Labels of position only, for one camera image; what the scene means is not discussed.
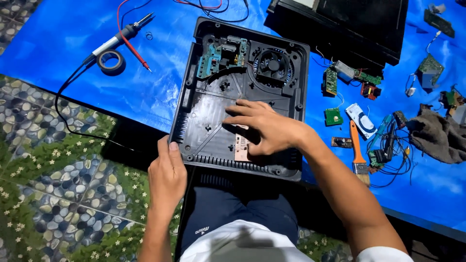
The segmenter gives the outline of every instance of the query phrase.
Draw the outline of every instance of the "pebble tile floor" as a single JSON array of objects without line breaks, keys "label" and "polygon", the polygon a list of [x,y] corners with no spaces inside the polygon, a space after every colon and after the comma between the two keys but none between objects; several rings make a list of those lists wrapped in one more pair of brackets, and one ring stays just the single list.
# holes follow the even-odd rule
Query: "pebble tile floor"
[{"label": "pebble tile floor", "polygon": [[[0,55],[41,0],[0,0]],[[100,155],[105,143],[70,134],[55,96],[0,75],[0,262],[134,262],[149,204],[147,173]],[[108,137],[118,120],[67,100],[71,130]],[[182,203],[170,223],[172,250]],[[347,244],[302,228],[316,262],[353,258]]]}]

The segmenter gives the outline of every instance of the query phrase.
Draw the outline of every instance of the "cooling fan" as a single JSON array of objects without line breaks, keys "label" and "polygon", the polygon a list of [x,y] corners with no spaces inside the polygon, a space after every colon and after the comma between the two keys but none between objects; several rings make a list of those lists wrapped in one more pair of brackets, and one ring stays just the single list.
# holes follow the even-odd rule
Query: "cooling fan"
[{"label": "cooling fan", "polygon": [[272,50],[260,54],[256,79],[265,84],[283,85],[289,80],[290,62],[286,54]]}]

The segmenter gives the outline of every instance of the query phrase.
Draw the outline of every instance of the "electrical tape roll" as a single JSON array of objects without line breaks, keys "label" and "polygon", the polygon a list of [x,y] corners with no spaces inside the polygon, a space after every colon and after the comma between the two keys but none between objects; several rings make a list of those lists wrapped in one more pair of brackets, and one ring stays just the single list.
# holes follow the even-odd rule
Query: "electrical tape roll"
[{"label": "electrical tape roll", "polygon": [[[118,59],[118,63],[112,67],[105,66],[105,63],[112,58]],[[97,65],[100,67],[100,70],[108,76],[117,76],[123,73],[126,68],[126,61],[123,55],[113,49],[108,49],[103,51],[100,55],[97,56]]]}]

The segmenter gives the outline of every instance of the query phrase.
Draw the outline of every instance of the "gray rag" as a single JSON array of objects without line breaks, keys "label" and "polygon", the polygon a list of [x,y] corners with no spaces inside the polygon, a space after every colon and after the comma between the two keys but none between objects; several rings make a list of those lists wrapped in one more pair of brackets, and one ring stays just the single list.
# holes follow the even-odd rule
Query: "gray rag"
[{"label": "gray rag", "polygon": [[406,123],[410,143],[434,159],[447,164],[466,160],[466,127],[451,117],[421,109],[419,115]]}]

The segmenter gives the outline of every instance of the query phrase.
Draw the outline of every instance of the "paint brush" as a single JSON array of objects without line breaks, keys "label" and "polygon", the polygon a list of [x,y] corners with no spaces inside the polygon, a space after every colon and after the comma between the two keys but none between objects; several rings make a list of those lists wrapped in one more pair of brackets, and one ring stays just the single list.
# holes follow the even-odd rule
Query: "paint brush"
[{"label": "paint brush", "polygon": [[359,178],[367,187],[370,187],[367,162],[364,160],[363,155],[361,154],[361,147],[359,145],[359,133],[357,132],[357,127],[353,120],[350,121],[349,127],[354,150],[353,172],[356,174],[357,178]]}]

